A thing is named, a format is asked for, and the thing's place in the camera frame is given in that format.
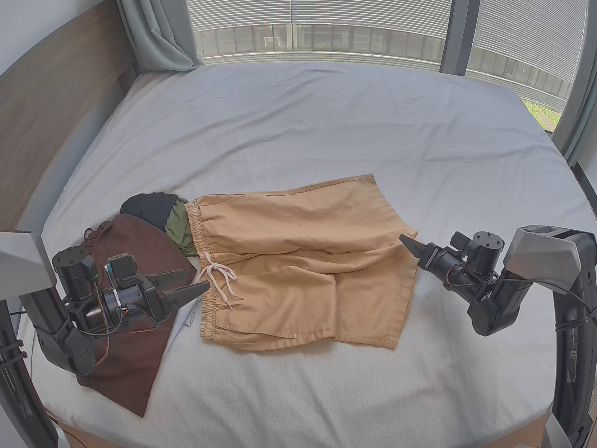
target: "clothing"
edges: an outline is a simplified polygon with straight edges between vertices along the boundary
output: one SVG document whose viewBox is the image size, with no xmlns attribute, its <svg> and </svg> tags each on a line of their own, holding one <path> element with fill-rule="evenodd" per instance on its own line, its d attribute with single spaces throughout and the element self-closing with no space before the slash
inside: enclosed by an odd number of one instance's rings
<svg viewBox="0 0 597 448">
<path fill-rule="evenodd" d="M 166 234 L 188 258 L 196 257 L 197 250 L 190 233 L 189 218 L 184 208 L 185 199 L 178 198 L 166 221 Z"/>
<path fill-rule="evenodd" d="M 145 274 L 187 269 L 186 278 L 165 288 L 188 285 L 197 272 L 166 234 L 129 214 L 120 214 L 114 220 L 102 223 L 81 246 L 101 265 L 108 263 L 111 256 L 128 252 L 137 260 L 139 272 Z M 107 277 L 103 277 L 100 287 L 108 287 Z M 93 388 L 142 417 L 173 323 L 172 314 L 151 332 L 117 332 L 111 335 L 108 357 L 95 367 L 89 377 L 78 377 L 79 384 Z M 139 320 L 125 330 L 152 326 L 149 320 Z M 96 360 L 103 356 L 105 344 L 105 337 L 96 339 Z"/>
<path fill-rule="evenodd" d="M 124 201 L 120 207 L 120 213 L 140 217 L 165 231 L 166 221 L 177 199 L 178 196 L 175 194 L 164 192 L 137 194 Z"/>
<path fill-rule="evenodd" d="M 214 278 L 203 338 L 251 351 L 323 338 L 396 347 L 417 268 L 399 236 L 417 231 L 373 175 L 207 195 L 186 210 L 201 280 Z"/>
</svg>

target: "white bed sheet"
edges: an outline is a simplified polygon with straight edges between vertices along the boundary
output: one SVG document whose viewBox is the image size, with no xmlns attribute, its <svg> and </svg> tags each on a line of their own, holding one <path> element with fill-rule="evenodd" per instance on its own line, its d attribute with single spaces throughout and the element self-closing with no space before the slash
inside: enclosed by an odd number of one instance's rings
<svg viewBox="0 0 597 448">
<path fill-rule="evenodd" d="M 138 192 L 191 199 L 365 173 L 425 242 L 479 230 L 509 241 L 532 223 L 597 232 L 565 161 L 510 89 L 313 62 L 140 77 L 43 238 L 50 256 L 77 244 Z M 28 362 L 50 411 L 123 447 L 477 446 L 540 416 L 552 398 L 552 294 L 535 285 L 516 323 L 488 338 L 466 309 L 419 272 L 394 351 L 321 341 L 269 353 L 201 339 L 198 310 L 163 358 L 143 419 L 79 386 L 37 346 Z M 23 320 L 29 352 L 32 333 Z"/>
</svg>

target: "tan shorts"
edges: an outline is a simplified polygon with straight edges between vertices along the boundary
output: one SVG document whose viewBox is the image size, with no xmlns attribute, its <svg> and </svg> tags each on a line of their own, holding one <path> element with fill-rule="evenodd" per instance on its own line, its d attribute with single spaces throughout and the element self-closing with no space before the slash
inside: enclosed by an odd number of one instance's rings
<svg viewBox="0 0 597 448">
<path fill-rule="evenodd" d="M 237 276 L 234 296 L 212 266 L 222 292 L 212 283 L 203 295 L 203 338 L 252 351 L 324 338 L 396 347 L 417 269 L 399 236 L 417 231 L 373 175 L 207 195 L 186 209 L 201 268 L 209 256 Z"/>
</svg>

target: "green cloth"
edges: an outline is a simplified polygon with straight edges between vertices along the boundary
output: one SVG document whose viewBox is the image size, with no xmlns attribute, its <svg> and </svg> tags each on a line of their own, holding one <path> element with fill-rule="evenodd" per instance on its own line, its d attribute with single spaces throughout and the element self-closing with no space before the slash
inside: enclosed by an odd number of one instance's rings
<svg viewBox="0 0 597 448">
<path fill-rule="evenodd" d="M 189 216 L 187 216 L 184 205 L 187 201 L 178 198 L 170 211 L 166 221 L 166 234 L 187 257 L 197 255 L 193 236 L 190 233 Z"/>
</svg>

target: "grass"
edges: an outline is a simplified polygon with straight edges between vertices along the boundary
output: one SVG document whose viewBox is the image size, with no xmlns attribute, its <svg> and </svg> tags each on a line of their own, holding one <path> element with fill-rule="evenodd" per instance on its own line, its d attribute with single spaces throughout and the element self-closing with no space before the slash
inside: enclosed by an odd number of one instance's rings
<svg viewBox="0 0 597 448">
<path fill-rule="evenodd" d="M 534 103 L 533 101 L 522 100 L 522 102 L 525 104 L 526 109 L 529 110 L 531 115 L 535 116 L 535 119 L 544 130 L 553 131 L 558 125 L 558 121 L 562 116 L 561 113 L 553 111 L 547 106 L 540 105 L 539 103 Z"/>
</svg>

